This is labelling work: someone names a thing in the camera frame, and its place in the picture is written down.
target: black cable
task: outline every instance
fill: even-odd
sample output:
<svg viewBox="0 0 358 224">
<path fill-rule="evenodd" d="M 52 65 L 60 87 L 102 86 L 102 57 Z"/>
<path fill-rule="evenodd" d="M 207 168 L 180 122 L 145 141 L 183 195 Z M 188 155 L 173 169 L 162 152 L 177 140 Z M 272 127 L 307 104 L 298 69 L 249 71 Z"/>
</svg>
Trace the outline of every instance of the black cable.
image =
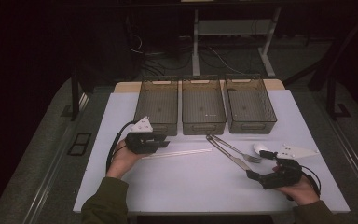
<svg viewBox="0 0 358 224">
<path fill-rule="evenodd" d="M 319 179 L 319 177 L 310 169 L 310 168 L 308 168 L 308 167 L 306 167 L 306 166 L 301 166 L 302 168 L 305 168 L 305 169 L 307 169 L 307 170 L 309 170 L 311 173 L 313 173 L 313 175 L 316 177 L 316 179 L 318 180 L 318 184 L 319 184 L 319 192 L 321 192 L 321 190 L 322 190 L 322 183 L 321 183 L 321 180 Z"/>
<path fill-rule="evenodd" d="M 115 152 L 115 148 L 116 148 L 116 145 L 118 143 L 118 140 L 120 139 L 120 136 L 121 134 L 123 133 L 124 129 L 127 128 L 127 126 L 129 126 L 130 124 L 136 124 L 137 121 L 133 120 L 133 121 L 130 121 L 128 123 L 126 123 L 120 130 L 120 132 L 118 132 L 116 134 L 116 138 L 115 138 L 115 141 L 113 141 L 113 144 L 112 146 L 110 147 L 110 150 L 109 150 L 109 154 L 107 155 L 107 159 L 106 159 L 106 172 L 107 170 L 109 169 L 110 167 L 110 164 L 112 163 L 112 158 L 114 156 L 114 154 L 116 153 Z"/>
<path fill-rule="evenodd" d="M 149 68 L 147 68 L 147 67 L 142 67 L 142 66 L 141 66 L 141 68 L 144 69 L 144 70 L 146 70 L 146 71 L 148 71 L 148 72 L 150 72 L 150 73 L 153 73 L 153 75 L 155 75 L 155 76 L 158 77 L 158 73 L 152 71 L 151 69 L 149 69 Z"/>
<path fill-rule="evenodd" d="M 155 66 L 152 66 L 152 65 L 149 65 L 149 64 L 146 64 L 146 63 L 144 63 L 144 66 L 149 68 L 149 69 L 153 69 L 153 70 L 157 71 L 157 73 L 159 73 L 162 76 L 165 76 L 165 71 L 161 72 Z"/>
</svg>

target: transparent storage box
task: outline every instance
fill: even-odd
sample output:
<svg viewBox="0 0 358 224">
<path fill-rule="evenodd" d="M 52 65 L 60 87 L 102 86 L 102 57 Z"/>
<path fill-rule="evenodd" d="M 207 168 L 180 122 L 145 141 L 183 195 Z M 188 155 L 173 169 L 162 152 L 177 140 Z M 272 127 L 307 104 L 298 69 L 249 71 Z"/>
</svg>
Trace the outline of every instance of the transparent storage box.
<svg viewBox="0 0 358 224">
<path fill-rule="evenodd" d="M 184 135 L 223 134 L 226 114 L 218 76 L 183 77 Z"/>
<path fill-rule="evenodd" d="M 134 120 L 149 117 L 153 133 L 177 135 L 178 77 L 144 76 Z"/>
<path fill-rule="evenodd" d="M 226 75 L 225 103 L 230 133 L 270 133 L 277 118 L 263 79 Z"/>
</svg>

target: small object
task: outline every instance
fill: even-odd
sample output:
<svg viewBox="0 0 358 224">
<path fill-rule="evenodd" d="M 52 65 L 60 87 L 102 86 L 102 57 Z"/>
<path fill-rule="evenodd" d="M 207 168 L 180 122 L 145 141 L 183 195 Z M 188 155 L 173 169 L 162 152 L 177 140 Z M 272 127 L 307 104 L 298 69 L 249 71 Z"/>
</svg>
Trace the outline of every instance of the small object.
<svg viewBox="0 0 358 224">
<path fill-rule="evenodd" d="M 236 149 L 235 147 L 233 147 L 232 145 L 230 145 L 229 143 L 223 141 L 222 139 L 216 137 L 214 134 L 211 134 L 209 135 L 214 141 L 226 146 L 226 147 L 229 147 L 231 148 L 232 150 L 238 152 L 239 154 L 241 154 L 243 156 L 243 158 L 246 160 L 246 161 L 249 161 L 249 162 L 255 162 L 255 163 L 260 163 L 261 162 L 261 159 L 260 158 L 256 158 L 256 157 L 253 157 L 253 156 L 250 156 L 248 154 L 245 154 L 245 153 L 242 153 L 241 151 L 239 151 L 238 149 Z"/>
<path fill-rule="evenodd" d="M 197 149 L 197 150 L 187 150 L 187 151 L 178 151 L 178 152 L 167 152 L 167 153 L 156 153 L 151 154 L 150 156 L 143 157 L 142 159 L 155 159 L 155 158 L 163 158 L 163 157 L 172 157 L 172 156 L 183 156 L 189 154 L 196 154 L 202 152 L 211 152 L 211 148 L 206 149 Z"/>
<path fill-rule="evenodd" d="M 214 139 L 210 135 L 206 135 L 206 139 L 217 149 L 219 149 L 223 154 L 225 154 L 227 157 L 229 157 L 232 161 L 234 161 L 237 165 L 240 166 L 240 168 L 246 172 L 251 171 L 251 168 L 249 168 L 248 165 L 246 165 L 245 162 L 243 162 L 240 158 L 233 157 L 231 154 L 229 154 L 227 151 L 225 151 L 222 147 L 217 144 Z"/>
<path fill-rule="evenodd" d="M 166 147 L 167 135 L 153 133 L 128 133 L 125 139 L 127 148 L 135 154 L 155 153 L 160 147 Z"/>
<path fill-rule="evenodd" d="M 146 116 L 139 120 L 130 128 L 130 133 L 152 133 L 153 128 L 150 124 L 149 117 Z"/>
<path fill-rule="evenodd" d="M 254 143 L 254 150 L 255 153 L 257 153 L 258 155 L 260 155 L 260 151 L 270 151 L 266 146 L 261 143 Z"/>
</svg>

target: white table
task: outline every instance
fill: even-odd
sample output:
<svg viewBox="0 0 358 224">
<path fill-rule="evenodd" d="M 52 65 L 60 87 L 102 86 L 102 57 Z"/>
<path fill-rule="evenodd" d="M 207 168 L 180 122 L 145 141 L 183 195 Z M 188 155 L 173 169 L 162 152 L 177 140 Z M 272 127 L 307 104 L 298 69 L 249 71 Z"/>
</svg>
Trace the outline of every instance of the white table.
<svg viewBox="0 0 358 224">
<path fill-rule="evenodd" d="M 89 164 L 84 174 L 74 206 L 80 212 L 83 203 L 95 193 L 104 177 L 107 153 L 119 130 L 133 119 L 140 83 L 120 83 L 111 94 L 103 115 Z M 261 142 L 271 150 L 283 144 L 317 149 L 290 91 L 279 90 L 266 82 L 268 94 L 278 118 L 270 134 L 231 134 L 227 127 L 220 138 L 243 152 L 254 155 L 252 146 Z M 168 147 L 161 152 L 212 148 L 212 152 L 150 160 L 140 160 L 124 176 L 130 184 L 127 204 L 130 215 L 155 214 L 273 214 L 291 211 L 295 205 L 278 191 L 264 190 L 246 177 L 246 173 L 219 150 L 213 148 L 203 135 L 182 134 L 179 104 L 178 135 L 169 136 Z M 349 212 L 337 183 L 321 155 L 297 160 L 313 170 L 322 181 L 322 200 L 336 213 Z M 250 163 L 256 172 L 269 174 L 275 161 Z"/>
</svg>

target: sleeve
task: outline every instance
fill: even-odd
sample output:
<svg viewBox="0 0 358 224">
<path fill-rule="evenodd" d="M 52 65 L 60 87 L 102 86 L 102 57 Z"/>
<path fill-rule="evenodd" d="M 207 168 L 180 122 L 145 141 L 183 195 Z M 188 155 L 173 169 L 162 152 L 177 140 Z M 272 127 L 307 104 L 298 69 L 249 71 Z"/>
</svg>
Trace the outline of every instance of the sleeve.
<svg viewBox="0 0 358 224">
<path fill-rule="evenodd" d="M 128 184 L 105 177 L 97 192 L 81 208 L 82 223 L 127 223 Z"/>
<path fill-rule="evenodd" d="M 323 201 L 293 208 L 296 224 L 342 224 Z"/>
</svg>

